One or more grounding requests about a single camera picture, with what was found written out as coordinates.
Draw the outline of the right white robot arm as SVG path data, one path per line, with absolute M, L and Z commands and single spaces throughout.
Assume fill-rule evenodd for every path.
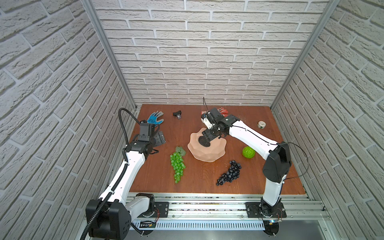
M 288 143 L 273 141 L 248 127 L 239 118 L 233 115 L 225 117 L 216 108 L 203 113 L 201 119 L 207 129 L 199 137 L 200 145 L 208 147 L 214 139 L 229 135 L 251 147 L 265 160 L 263 174 L 266 185 L 260 208 L 266 217 L 271 216 L 281 202 L 283 184 L 292 166 Z

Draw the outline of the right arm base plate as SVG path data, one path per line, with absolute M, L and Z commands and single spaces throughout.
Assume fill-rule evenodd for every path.
M 274 206 L 266 203 L 246 202 L 246 212 L 248 218 L 286 218 L 287 213 L 282 202 L 277 202 Z

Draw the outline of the black avocado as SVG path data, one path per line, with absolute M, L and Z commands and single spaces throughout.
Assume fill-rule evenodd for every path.
M 200 136 L 198 138 L 198 142 L 199 142 L 200 145 L 202 145 L 203 147 L 206 147 L 206 148 L 211 146 L 209 139 L 207 139 L 204 136 Z

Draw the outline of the dark purple grape bunch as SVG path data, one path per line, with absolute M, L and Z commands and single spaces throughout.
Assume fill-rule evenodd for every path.
M 241 164 L 234 160 L 230 161 L 229 164 L 229 169 L 217 179 L 217 186 L 222 186 L 226 182 L 231 183 L 240 177 L 240 171 L 242 169 Z

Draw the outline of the green grape bunch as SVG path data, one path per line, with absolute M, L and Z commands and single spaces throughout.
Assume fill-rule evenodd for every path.
M 170 155 L 171 166 L 174 170 L 174 181 L 179 183 L 182 176 L 184 175 L 184 170 L 186 168 L 183 157 L 186 155 L 186 151 L 182 147 L 176 147 L 175 152 Z

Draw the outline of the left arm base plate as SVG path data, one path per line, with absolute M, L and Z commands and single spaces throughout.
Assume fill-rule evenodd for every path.
M 138 218 L 144 219 L 155 219 L 159 216 L 159 218 L 167 218 L 169 213 L 169 202 L 158 202 L 155 201 L 153 210 L 150 208 L 147 212 L 140 214 Z

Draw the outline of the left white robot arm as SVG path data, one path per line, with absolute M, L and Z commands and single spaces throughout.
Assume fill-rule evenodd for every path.
M 132 222 L 141 214 L 156 212 L 152 194 L 139 193 L 130 202 L 127 196 L 140 168 L 149 155 L 157 153 L 154 149 L 154 124 L 140 123 L 140 133 L 123 148 L 123 162 L 106 190 L 97 200 L 90 200 L 86 206 L 87 225 L 81 235 L 107 240 L 126 238 Z

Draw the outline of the green custard apple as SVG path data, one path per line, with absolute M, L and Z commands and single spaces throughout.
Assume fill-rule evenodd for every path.
M 256 151 L 251 147 L 247 146 L 243 148 L 242 155 L 244 158 L 252 159 L 256 155 Z

